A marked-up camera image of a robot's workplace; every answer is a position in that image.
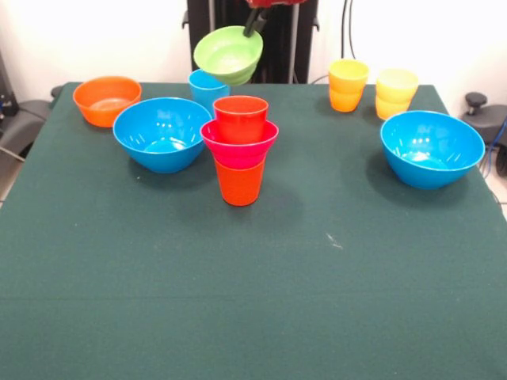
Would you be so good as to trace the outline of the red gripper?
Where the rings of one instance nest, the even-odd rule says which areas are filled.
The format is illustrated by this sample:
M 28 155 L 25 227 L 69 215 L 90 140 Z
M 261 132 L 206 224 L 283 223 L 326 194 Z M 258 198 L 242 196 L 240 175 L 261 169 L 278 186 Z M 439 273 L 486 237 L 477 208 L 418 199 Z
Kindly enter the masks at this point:
M 287 5 L 292 6 L 305 2 L 306 0 L 246 0 L 252 8 L 243 29 L 245 37 L 251 37 L 254 29 L 261 32 L 269 19 L 272 6 Z

